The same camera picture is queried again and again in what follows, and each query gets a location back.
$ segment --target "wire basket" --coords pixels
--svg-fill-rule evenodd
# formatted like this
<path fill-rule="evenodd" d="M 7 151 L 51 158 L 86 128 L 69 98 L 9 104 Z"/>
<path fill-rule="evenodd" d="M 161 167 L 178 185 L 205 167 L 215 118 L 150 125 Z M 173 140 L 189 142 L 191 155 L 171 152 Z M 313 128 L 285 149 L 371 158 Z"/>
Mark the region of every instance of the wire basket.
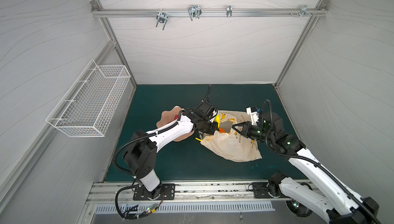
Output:
<path fill-rule="evenodd" d="M 47 118 L 69 137 L 104 137 L 130 79 L 124 65 L 94 65 L 88 69 L 91 73 L 87 78 L 76 81 Z M 67 99 L 78 83 L 75 94 Z M 53 117 L 56 111 L 60 115 Z"/>

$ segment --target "dark green tabletop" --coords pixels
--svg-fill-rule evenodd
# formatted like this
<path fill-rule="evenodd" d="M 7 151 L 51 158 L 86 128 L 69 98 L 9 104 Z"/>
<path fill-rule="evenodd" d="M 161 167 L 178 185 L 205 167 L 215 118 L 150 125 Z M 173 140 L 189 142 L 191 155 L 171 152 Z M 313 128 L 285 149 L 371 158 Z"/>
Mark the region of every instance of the dark green tabletop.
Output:
<path fill-rule="evenodd" d="M 117 148 L 125 144 L 138 129 L 149 131 L 164 110 L 178 105 L 190 108 L 204 98 L 208 85 L 138 85 L 127 114 Z M 213 85 L 210 103 L 219 110 L 244 111 L 250 106 L 260 108 L 265 99 L 271 100 L 273 112 L 283 118 L 287 133 L 295 134 L 273 85 Z M 217 156 L 195 139 L 197 133 L 179 142 L 171 142 L 157 154 L 155 171 L 162 181 L 171 180 L 237 180 L 268 179 L 281 171 L 294 179 L 306 177 L 286 159 L 259 144 L 262 159 L 250 162 L 233 162 Z M 118 157 L 118 164 L 127 168 Z M 131 182 L 131 175 L 110 166 L 106 182 Z"/>

